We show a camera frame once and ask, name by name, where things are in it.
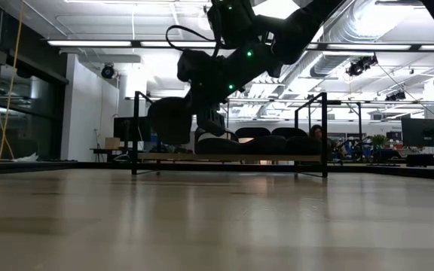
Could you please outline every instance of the wooden floor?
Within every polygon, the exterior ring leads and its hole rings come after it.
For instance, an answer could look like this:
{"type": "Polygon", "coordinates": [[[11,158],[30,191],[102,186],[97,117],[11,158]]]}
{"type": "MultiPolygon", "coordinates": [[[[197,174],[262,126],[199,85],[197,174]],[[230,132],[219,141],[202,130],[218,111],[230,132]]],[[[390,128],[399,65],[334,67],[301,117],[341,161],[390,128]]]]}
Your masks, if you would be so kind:
{"type": "Polygon", "coordinates": [[[0,175],[3,270],[434,271],[434,181],[66,170],[0,175]]]}

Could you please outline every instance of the security camera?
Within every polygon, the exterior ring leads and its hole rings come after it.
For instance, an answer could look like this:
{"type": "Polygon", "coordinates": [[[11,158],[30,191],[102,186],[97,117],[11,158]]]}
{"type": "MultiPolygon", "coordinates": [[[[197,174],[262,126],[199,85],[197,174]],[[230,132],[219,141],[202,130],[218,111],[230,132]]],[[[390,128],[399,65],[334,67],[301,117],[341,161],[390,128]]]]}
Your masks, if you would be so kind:
{"type": "Polygon", "coordinates": [[[113,79],[117,77],[117,72],[113,68],[113,63],[106,63],[102,69],[102,77],[105,79],[113,79]]]}

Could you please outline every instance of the computer monitor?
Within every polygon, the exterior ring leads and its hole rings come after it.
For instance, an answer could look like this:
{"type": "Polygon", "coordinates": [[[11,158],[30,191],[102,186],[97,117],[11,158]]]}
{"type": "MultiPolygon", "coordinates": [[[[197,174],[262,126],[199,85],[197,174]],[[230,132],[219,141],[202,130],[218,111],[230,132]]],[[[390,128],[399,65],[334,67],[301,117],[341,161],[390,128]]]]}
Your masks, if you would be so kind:
{"type": "MultiPolygon", "coordinates": [[[[151,126],[147,117],[139,117],[140,132],[137,135],[138,141],[151,141],[151,126]]],[[[113,136],[121,141],[125,140],[128,129],[127,141],[133,140],[133,117],[116,117],[113,121],[113,136]]]]}
{"type": "Polygon", "coordinates": [[[434,147],[434,120],[401,119],[403,144],[409,147],[434,147]]]}
{"type": "Polygon", "coordinates": [[[402,140],[402,133],[401,132],[387,132],[386,138],[401,141],[402,140]]]}

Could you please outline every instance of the person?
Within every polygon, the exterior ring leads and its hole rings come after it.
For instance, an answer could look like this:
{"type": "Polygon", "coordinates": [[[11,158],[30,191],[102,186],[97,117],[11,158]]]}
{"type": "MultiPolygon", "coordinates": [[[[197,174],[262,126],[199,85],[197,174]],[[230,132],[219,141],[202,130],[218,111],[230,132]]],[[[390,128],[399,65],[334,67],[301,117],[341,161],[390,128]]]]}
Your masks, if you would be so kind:
{"type": "MultiPolygon", "coordinates": [[[[314,125],[310,128],[310,132],[309,132],[309,136],[315,139],[322,139],[322,127],[320,125],[314,125]]],[[[337,144],[334,140],[331,140],[330,138],[328,138],[327,140],[327,145],[328,145],[328,158],[332,158],[332,152],[333,150],[336,148],[337,144]]],[[[344,149],[340,148],[339,149],[341,155],[346,155],[343,154],[344,149]]]]}

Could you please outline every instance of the cardboard box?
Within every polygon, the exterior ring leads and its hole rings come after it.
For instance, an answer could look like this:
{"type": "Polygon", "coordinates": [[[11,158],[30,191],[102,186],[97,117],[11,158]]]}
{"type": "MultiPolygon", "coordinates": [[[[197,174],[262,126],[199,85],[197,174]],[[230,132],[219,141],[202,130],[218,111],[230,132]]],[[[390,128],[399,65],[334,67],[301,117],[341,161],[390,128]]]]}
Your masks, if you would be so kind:
{"type": "Polygon", "coordinates": [[[105,138],[105,149],[106,150],[117,150],[120,147],[119,138],[105,138]]]}

